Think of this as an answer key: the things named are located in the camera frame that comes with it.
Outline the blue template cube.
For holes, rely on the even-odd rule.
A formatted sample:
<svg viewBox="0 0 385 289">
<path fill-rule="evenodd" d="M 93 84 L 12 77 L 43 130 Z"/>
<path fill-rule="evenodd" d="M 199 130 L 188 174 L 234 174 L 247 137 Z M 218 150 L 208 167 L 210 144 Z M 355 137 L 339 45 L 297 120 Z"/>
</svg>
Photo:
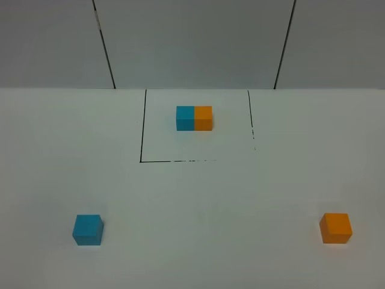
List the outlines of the blue template cube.
<svg viewBox="0 0 385 289">
<path fill-rule="evenodd" d="M 193 131 L 195 124 L 194 106 L 176 107 L 176 129 L 178 131 Z"/>
</svg>

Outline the orange template cube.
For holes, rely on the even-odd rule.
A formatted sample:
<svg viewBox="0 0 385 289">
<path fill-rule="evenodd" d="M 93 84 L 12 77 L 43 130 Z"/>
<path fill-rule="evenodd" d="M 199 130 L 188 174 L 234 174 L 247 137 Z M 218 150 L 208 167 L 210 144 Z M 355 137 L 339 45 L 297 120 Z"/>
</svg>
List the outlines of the orange template cube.
<svg viewBox="0 0 385 289">
<path fill-rule="evenodd" d="M 195 131 L 212 131 L 213 114 L 211 106 L 195 106 L 194 107 L 194 130 Z"/>
</svg>

